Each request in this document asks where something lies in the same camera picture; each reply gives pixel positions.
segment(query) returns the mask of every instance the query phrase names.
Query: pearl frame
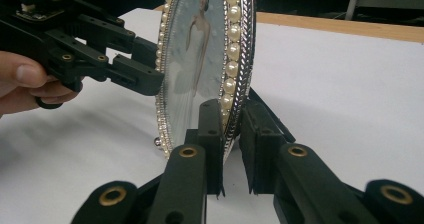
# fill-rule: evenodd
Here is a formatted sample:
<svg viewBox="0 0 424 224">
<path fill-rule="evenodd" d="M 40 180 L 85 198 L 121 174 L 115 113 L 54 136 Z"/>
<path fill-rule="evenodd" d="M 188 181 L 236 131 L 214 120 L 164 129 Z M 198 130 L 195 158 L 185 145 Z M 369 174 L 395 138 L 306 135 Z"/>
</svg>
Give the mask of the pearl frame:
<svg viewBox="0 0 424 224">
<path fill-rule="evenodd" d="M 168 27 L 178 1 L 165 0 L 163 6 L 156 52 L 156 70 L 162 73 L 166 73 L 167 69 L 165 61 L 167 46 L 165 43 L 169 38 Z M 256 17 L 255 0 L 223 0 L 223 7 L 225 53 L 222 63 L 221 88 L 217 90 L 217 95 L 221 103 L 221 119 L 225 135 L 225 161 L 233 146 L 241 108 L 249 92 Z M 162 86 L 156 96 L 159 145 L 163 149 L 165 157 L 169 158 L 174 146 L 172 145 L 166 101 L 167 90 Z"/>
</svg>

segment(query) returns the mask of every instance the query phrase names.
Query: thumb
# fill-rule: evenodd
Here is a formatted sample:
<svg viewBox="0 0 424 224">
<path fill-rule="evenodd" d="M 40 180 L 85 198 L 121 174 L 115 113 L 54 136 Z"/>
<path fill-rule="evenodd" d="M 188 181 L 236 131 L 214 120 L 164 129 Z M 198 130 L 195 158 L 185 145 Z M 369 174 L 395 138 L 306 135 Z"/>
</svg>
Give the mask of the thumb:
<svg viewBox="0 0 424 224">
<path fill-rule="evenodd" d="M 47 75 L 36 61 L 18 54 L 0 51 L 0 82 L 36 88 L 44 85 Z"/>
</svg>

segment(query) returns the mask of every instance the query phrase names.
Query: human hand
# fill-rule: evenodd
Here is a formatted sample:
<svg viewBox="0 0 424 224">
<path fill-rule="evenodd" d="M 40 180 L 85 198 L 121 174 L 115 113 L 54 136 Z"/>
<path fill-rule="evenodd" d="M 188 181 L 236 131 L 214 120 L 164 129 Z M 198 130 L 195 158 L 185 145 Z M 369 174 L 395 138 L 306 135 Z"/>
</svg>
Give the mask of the human hand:
<svg viewBox="0 0 424 224">
<path fill-rule="evenodd" d="M 0 51 L 0 117 L 38 108 L 36 96 L 46 104 L 59 104 L 72 100 L 77 94 L 47 76 L 38 62 Z"/>
</svg>

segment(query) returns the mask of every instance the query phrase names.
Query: white tabletop surface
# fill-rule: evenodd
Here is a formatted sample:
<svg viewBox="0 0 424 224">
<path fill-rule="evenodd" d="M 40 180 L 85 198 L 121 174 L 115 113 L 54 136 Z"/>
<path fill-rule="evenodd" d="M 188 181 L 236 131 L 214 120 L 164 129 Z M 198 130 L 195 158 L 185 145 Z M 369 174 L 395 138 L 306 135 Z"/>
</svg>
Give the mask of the white tabletop surface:
<svg viewBox="0 0 424 224">
<path fill-rule="evenodd" d="M 160 12 L 126 27 L 157 40 Z M 297 138 L 359 189 L 391 179 L 424 194 L 424 44 L 259 24 L 252 87 Z M 70 223 L 97 187 L 141 186 L 166 165 L 154 98 L 84 80 L 63 107 L 0 120 L 0 223 Z M 278 223 L 271 196 L 248 194 L 240 150 L 208 223 Z"/>
</svg>

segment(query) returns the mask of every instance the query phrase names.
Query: oval mirror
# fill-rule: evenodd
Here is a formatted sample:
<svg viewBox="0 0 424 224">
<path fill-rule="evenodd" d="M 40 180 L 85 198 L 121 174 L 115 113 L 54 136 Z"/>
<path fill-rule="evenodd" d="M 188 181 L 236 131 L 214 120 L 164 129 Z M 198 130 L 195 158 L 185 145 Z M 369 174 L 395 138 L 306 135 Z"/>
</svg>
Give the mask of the oval mirror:
<svg viewBox="0 0 424 224">
<path fill-rule="evenodd" d="M 157 70 L 165 73 L 156 98 L 159 145 L 169 157 L 197 129 L 199 105 L 221 103 L 225 156 L 234 142 L 241 107 L 249 91 L 255 0 L 165 0 Z"/>
</svg>

